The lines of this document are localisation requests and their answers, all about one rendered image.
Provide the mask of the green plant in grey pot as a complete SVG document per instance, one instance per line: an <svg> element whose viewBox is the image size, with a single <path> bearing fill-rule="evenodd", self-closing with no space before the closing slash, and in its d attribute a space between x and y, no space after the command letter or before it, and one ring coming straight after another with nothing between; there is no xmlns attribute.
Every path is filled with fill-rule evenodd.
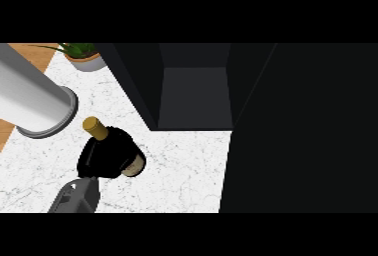
<svg viewBox="0 0 378 256"><path fill-rule="evenodd" d="M104 60L93 43L59 43L57 47L38 45L59 51L78 71L94 72L104 66Z"/></svg>

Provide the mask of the dark grey cabinet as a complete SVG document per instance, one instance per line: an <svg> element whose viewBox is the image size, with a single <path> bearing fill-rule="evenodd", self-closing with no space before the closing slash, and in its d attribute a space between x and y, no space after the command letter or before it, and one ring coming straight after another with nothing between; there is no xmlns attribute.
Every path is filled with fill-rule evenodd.
<svg viewBox="0 0 378 256"><path fill-rule="evenodd" d="M273 53L271 43L99 43L152 131L230 131Z"/></svg>

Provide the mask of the dark wine bottle gold cap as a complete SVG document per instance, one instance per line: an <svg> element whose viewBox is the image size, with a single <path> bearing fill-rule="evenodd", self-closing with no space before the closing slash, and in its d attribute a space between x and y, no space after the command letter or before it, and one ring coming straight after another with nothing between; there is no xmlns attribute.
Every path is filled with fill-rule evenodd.
<svg viewBox="0 0 378 256"><path fill-rule="evenodd" d="M94 116L87 117L85 120L82 121L82 129L88 132L88 134L91 135L91 138L94 138L97 141L102 141L106 139L107 136L115 136L115 135L131 138L130 134L122 129L112 126L104 126L100 120ZM134 146L135 146L135 159L121 172L121 175L127 177L135 177L143 171L146 166L144 154L138 149L135 143L134 143Z"/></svg>

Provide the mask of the white cylinder with grey rim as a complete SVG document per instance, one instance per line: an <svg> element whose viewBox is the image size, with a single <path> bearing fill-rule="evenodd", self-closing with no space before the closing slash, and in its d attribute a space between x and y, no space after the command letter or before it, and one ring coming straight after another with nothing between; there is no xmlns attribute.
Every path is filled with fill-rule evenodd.
<svg viewBox="0 0 378 256"><path fill-rule="evenodd" d="M73 91L57 86L7 43L0 43L0 119L42 139L59 133L78 110Z"/></svg>

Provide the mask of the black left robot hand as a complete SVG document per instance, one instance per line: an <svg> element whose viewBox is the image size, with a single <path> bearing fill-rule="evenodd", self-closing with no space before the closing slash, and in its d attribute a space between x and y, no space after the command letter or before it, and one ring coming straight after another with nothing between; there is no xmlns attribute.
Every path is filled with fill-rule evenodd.
<svg viewBox="0 0 378 256"><path fill-rule="evenodd" d="M135 159L135 146L130 137L90 138L76 163L79 178L116 178Z"/></svg>

